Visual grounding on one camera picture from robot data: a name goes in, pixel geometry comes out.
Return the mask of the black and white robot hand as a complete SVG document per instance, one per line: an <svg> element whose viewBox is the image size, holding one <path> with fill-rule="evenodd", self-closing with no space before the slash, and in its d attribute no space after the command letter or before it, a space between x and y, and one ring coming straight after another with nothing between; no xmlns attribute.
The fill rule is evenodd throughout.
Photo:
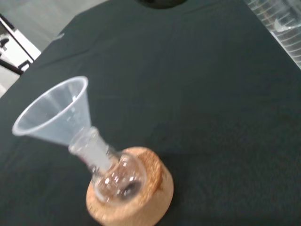
<svg viewBox="0 0 301 226"><path fill-rule="evenodd" d="M177 7L187 0L136 0L136 2L153 9L169 9Z"/></svg>

